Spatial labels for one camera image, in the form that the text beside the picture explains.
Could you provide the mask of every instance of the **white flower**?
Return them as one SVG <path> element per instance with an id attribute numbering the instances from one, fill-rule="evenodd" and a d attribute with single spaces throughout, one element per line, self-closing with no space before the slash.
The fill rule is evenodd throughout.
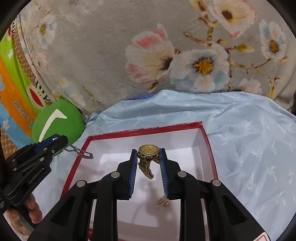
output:
<path id="1" fill-rule="evenodd" d="M 214 118 L 216 118 L 222 112 L 223 112 L 222 110 L 217 110 L 217 109 L 211 111 L 212 114 L 210 115 L 210 118 L 209 118 L 210 122 L 212 122 L 214 120 Z"/>
<path id="2" fill-rule="evenodd" d="M 35 65 L 37 67 L 49 69 L 49 66 L 48 66 L 48 57 L 47 57 L 47 55 L 45 53 L 43 53 L 43 52 L 36 52 L 33 55 L 33 59 L 34 59 Z"/>
<path id="3" fill-rule="evenodd" d="M 256 21 L 256 11 L 246 0 L 213 0 L 209 9 L 215 19 L 230 33 L 241 36 Z"/>
<path id="4" fill-rule="evenodd" d="M 137 117 L 137 122 L 133 126 L 135 127 L 136 125 L 138 125 L 141 122 L 144 122 L 144 119 L 142 117 Z"/>
<path id="5" fill-rule="evenodd" d="M 126 72 L 134 82 L 147 83 L 168 74 L 175 48 L 162 25 L 138 34 L 132 43 L 126 48 Z"/>
<path id="6" fill-rule="evenodd" d="M 256 193 L 256 192 L 257 192 L 257 187 L 258 187 L 258 185 L 257 185 L 257 183 L 254 181 L 254 173 L 253 173 L 253 172 L 252 172 L 251 178 L 249 178 L 249 182 L 250 182 L 250 183 L 247 184 L 247 188 L 248 188 L 249 190 L 255 189 L 255 193 Z"/>
<path id="7" fill-rule="evenodd" d="M 69 0 L 59 1 L 59 11 L 69 22 L 77 26 L 83 26 L 83 21 L 88 19 L 85 16 L 92 14 L 104 4 L 103 0 Z"/>
<path id="8" fill-rule="evenodd" d="M 286 179 L 286 183 L 289 183 L 289 185 L 291 185 L 293 180 L 294 180 L 294 173 L 289 169 L 289 174 Z"/>
<path id="9" fill-rule="evenodd" d="M 276 142 L 273 141 L 270 145 L 269 145 L 269 149 L 276 155 L 277 154 L 277 151 L 276 151 L 276 148 L 274 147 L 274 144 Z"/>
<path id="10" fill-rule="evenodd" d="M 83 95 L 79 93 L 79 90 L 76 88 L 75 84 L 73 82 L 68 81 L 65 78 L 62 78 L 59 81 L 64 93 L 72 98 L 77 104 L 79 104 L 81 107 L 85 107 L 86 103 L 83 100 Z"/>
<path id="11" fill-rule="evenodd" d="M 266 209 L 263 205 L 262 207 L 257 208 L 256 212 L 254 213 L 254 217 L 258 220 L 260 218 L 260 214 Z"/>
<path id="12" fill-rule="evenodd" d="M 253 125 L 253 121 L 242 121 L 242 128 L 244 129 L 244 135 L 247 136 L 248 134 L 254 133 L 256 131 L 255 126 Z"/>
<path id="13" fill-rule="evenodd" d="M 279 25 L 262 20 L 260 25 L 261 51 L 266 59 L 282 59 L 287 50 L 287 40 Z"/>
<path id="14" fill-rule="evenodd" d="M 251 150 L 251 153 L 254 154 L 255 157 L 258 158 L 259 162 L 262 160 L 263 150 L 260 147 L 256 151 Z"/>
<path id="15" fill-rule="evenodd" d="M 160 120 L 164 121 L 164 119 L 165 119 L 165 114 L 159 112 L 158 115 L 156 115 L 155 117 L 156 117 L 156 119 L 160 119 Z"/>
<path id="16" fill-rule="evenodd" d="M 253 79 L 253 77 L 248 81 L 246 78 L 243 78 L 239 83 L 237 89 L 240 89 L 244 92 L 261 95 L 262 89 L 260 88 L 260 83 L 258 80 Z"/>
<path id="17" fill-rule="evenodd" d="M 276 204 L 277 204 L 278 206 L 281 206 L 281 205 L 286 206 L 286 201 L 285 201 L 285 199 L 283 198 L 284 195 L 285 195 L 284 192 L 281 192 L 279 195 L 277 195 L 277 197 L 276 197 Z"/>
<path id="18" fill-rule="evenodd" d="M 240 98 L 237 92 L 232 92 L 231 94 L 229 94 L 229 97 L 232 98 L 233 100 L 238 100 Z"/>
<path id="19" fill-rule="evenodd" d="M 9 120 L 4 120 L 2 128 L 7 131 L 9 129 L 9 127 L 10 127 Z"/>
<path id="20" fill-rule="evenodd" d="M 274 169 L 275 169 L 275 166 L 268 167 L 267 174 L 269 174 L 271 177 L 273 177 L 274 181 L 276 182 L 276 173 L 275 173 Z"/>
<path id="21" fill-rule="evenodd" d="M 234 112 L 234 113 L 239 113 L 239 110 L 237 109 L 237 107 L 235 106 L 235 104 L 233 103 L 232 107 L 229 109 L 230 112 Z"/>
<path id="22" fill-rule="evenodd" d="M 223 141 L 222 146 L 226 145 L 228 141 L 232 139 L 231 136 L 227 135 L 226 133 L 219 133 L 218 136 L 220 137 L 221 141 Z"/>
<path id="23" fill-rule="evenodd" d="M 9 51 L 9 54 L 7 55 L 7 57 L 8 57 L 9 59 L 11 59 L 12 56 L 13 56 L 13 49 L 11 49 L 11 50 Z"/>
<path id="24" fill-rule="evenodd" d="M 37 28 L 37 38 L 43 49 L 47 49 L 48 45 L 52 44 L 56 29 L 57 22 L 53 15 L 48 14 L 40 21 Z"/>
<path id="25" fill-rule="evenodd" d="M 190 50 L 176 55 L 171 62 L 171 83 L 191 81 L 194 92 L 222 90 L 229 81 L 228 54 L 219 44 L 211 49 Z"/>

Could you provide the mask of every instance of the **human hand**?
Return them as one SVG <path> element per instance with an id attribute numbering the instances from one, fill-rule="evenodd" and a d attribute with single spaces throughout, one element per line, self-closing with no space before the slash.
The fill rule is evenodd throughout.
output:
<path id="1" fill-rule="evenodd" d="M 33 194 L 30 194 L 28 200 L 26 201 L 26 206 L 29 209 L 29 217 L 31 218 L 32 223 L 40 223 L 42 220 L 42 213 Z M 20 214 L 18 211 L 9 208 L 5 213 L 9 218 L 11 225 L 17 232 L 25 236 L 30 235 L 30 232 L 20 223 Z"/>

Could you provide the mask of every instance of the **green pillow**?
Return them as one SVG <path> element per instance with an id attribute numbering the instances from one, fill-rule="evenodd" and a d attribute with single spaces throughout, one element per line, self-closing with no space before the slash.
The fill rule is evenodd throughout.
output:
<path id="1" fill-rule="evenodd" d="M 37 115 L 32 127 L 32 139 L 37 142 L 59 134 L 68 137 L 69 143 L 73 144 L 83 131 L 80 111 L 71 102 L 60 98 Z"/>

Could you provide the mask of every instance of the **floral fabric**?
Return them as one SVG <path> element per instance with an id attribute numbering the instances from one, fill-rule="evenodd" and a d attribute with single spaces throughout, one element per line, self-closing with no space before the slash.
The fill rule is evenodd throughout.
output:
<path id="1" fill-rule="evenodd" d="M 294 103 L 296 40 L 266 0 L 35 0 L 20 20 L 48 96 L 86 114 L 162 89 Z"/>

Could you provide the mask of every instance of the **metal chain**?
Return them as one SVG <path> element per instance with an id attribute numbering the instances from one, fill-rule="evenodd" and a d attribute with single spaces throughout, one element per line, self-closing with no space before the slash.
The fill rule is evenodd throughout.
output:
<path id="1" fill-rule="evenodd" d="M 79 148 L 77 148 L 76 146 L 73 146 L 72 144 L 68 144 L 67 146 L 65 146 L 63 148 L 65 151 L 68 151 L 68 152 L 71 152 L 71 151 L 74 151 L 77 153 L 78 156 L 82 157 L 82 158 L 85 158 L 85 159 L 93 159 L 94 158 L 94 155 L 90 152 L 87 152 L 87 151 L 84 151 L 84 150 L 81 150 Z"/>

